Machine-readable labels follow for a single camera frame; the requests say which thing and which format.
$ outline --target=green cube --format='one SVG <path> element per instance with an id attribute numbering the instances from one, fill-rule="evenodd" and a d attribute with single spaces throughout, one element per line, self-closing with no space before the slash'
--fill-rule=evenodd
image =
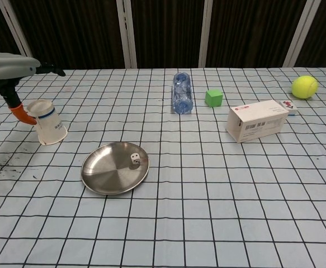
<path id="1" fill-rule="evenodd" d="M 205 102 L 209 107 L 221 106 L 223 93 L 218 89 L 208 90 L 205 95 Z"/>

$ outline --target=yellow tennis ball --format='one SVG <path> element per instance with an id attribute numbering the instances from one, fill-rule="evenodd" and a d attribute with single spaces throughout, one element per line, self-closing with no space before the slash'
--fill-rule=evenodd
<path id="1" fill-rule="evenodd" d="M 309 75 L 298 77 L 292 83 L 292 94 L 299 99 L 312 97 L 318 89 L 318 81 Z"/>

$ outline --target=water bottle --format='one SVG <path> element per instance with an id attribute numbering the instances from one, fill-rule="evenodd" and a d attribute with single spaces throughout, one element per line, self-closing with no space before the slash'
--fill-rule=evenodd
<path id="1" fill-rule="evenodd" d="M 187 73 L 177 73 L 173 81 L 173 109 L 176 113 L 186 114 L 192 110 L 190 77 Z"/>

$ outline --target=paper cup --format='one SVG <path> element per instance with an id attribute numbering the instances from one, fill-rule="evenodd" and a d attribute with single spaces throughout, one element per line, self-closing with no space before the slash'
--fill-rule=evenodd
<path id="1" fill-rule="evenodd" d="M 36 118 L 34 125 L 43 145 L 55 144 L 67 136 L 67 129 L 62 124 L 52 102 L 46 99 L 38 99 L 27 106 L 27 113 Z"/>

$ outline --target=stainless steel plate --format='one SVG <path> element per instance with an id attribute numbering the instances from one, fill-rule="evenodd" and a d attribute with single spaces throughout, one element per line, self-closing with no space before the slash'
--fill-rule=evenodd
<path id="1" fill-rule="evenodd" d="M 140 165 L 133 165 L 130 156 L 138 153 Z M 128 142 L 103 145 L 92 152 L 81 169 L 87 188 L 99 194 L 121 194 L 136 187 L 148 174 L 148 154 Z"/>

